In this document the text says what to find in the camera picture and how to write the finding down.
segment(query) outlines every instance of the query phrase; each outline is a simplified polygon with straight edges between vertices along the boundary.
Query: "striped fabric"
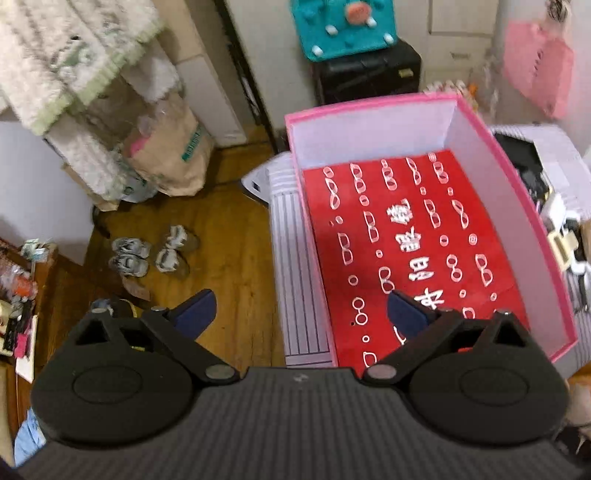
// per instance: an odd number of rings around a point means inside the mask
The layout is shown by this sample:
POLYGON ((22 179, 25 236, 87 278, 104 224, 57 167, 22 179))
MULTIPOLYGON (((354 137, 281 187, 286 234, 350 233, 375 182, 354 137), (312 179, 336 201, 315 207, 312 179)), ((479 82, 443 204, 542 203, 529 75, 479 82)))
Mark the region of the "striped fabric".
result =
MULTIPOLYGON (((555 125, 494 127, 494 131, 534 141, 544 170, 568 209, 591 218, 591 173, 568 136, 555 125)), ((296 174, 289 153, 259 168, 266 168, 270 183, 269 208, 275 261, 275 284, 284 335, 285 360, 289 367, 329 367, 332 355, 326 336, 328 319, 321 308, 323 292, 314 289, 310 257, 296 174)), ((557 363, 564 377, 591 361, 591 312, 583 304, 578 278, 564 277, 573 308, 579 342, 557 363)), ((585 278, 591 296, 591 279, 585 278)))
POLYGON ((288 367, 331 367, 321 314, 323 292, 312 286, 310 256, 304 233, 296 175, 289 153, 267 164, 271 183, 271 230, 275 285, 288 367))

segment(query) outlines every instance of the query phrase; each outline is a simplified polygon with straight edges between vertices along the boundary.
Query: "white towel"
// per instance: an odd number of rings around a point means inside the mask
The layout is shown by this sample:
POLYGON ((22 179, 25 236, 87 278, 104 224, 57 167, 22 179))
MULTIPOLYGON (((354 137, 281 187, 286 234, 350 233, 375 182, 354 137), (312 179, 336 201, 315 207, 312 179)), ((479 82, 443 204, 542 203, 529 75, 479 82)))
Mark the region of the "white towel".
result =
POLYGON ((82 118, 65 113, 51 127, 47 140, 94 193, 108 202, 123 197, 126 172, 82 118))
POLYGON ((162 99, 180 85, 177 69, 157 40, 146 46, 146 55, 133 67, 121 71, 123 78, 149 103, 162 99))
POLYGON ((125 28, 126 20, 114 1, 70 0, 79 17, 106 47, 118 67, 135 64, 144 54, 142 46, 125 28))
POLYGON ((0 9, 0 88, 22 124, 42 135, 73 96, 0 9))
POLYGON ((121 10, 124 27, 140 43, 149 43, 164 29, 164 21, 152 0, 101 0, 114 2, 121 10))
POLYGON ((51 71, 82 104, 90 104, 119 73, 105 46, 68 0, 20 0, 20 5, 20 14, 32 22, 51 71))

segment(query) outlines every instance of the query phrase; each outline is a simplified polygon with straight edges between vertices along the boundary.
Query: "sneaker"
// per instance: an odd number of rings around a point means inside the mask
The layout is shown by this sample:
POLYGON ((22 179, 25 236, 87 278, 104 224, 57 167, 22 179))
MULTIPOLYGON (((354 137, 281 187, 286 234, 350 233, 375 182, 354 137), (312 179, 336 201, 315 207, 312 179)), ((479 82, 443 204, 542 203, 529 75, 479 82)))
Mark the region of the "sneaker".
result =
POLYGON ((118 238, 113 240, 111 245, 113 252, 118 254, 136 255, 140 258, 148 258, 150 256, 150 249, 152 245, 144 242, 139 238, 118 238))
POLYGON ((189 253, 199 247, 199 238, 187 231, 182 225, 171 225, 166 237, 166 248, 189 253))
POLYGON ((176 250, 163 248, 154 262, 160 273, 172 273, 175 276, 184 278, 189 274, 189 266, 176 250))
POLYGON ((143 277, 148 273, 148 262, 131 254, 118 254, 111 258, 109 267, 125 276, 143 277))

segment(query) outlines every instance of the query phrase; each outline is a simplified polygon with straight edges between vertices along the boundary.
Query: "wooden floor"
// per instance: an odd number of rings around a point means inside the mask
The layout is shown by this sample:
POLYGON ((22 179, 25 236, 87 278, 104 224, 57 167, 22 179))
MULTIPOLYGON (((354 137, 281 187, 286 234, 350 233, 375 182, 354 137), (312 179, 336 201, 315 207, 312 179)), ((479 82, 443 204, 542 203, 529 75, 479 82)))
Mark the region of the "wooden floor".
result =
MULTIPOLYGON (((182 224, 200 238, 186 258, 181 281, 150 267, 140 283, 159 305, 174 307, 203 288, 217 297, 217 318, 198 342, 241 372, 247 367, 284 365, 278 321, 269 213, 231 182, 272 156, 268 144, 220 150, 212 158, 206 188, 195 197, 156 198, 127 211, 101 214, 112 238, 139 237, 158 244, 168 226, 182 224)), ((95 233, 86 265, 106 270, 109 242, 95 233)))

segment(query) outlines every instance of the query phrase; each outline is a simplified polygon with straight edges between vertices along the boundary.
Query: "metal screw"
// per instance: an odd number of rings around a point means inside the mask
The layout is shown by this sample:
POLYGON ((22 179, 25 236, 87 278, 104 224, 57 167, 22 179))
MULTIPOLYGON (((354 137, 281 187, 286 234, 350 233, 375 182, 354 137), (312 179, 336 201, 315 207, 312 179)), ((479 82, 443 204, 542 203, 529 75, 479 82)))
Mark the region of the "metal screw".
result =
POLYGON ((205 369, 205 375, 211 380, 230 380, 236 371, 230 365, 216 364, 205 369))
POLYGON ((375 380, 391 380, 396 377, 396 373, 392 365, 376 364, 368 368, 368 375, 375 380))

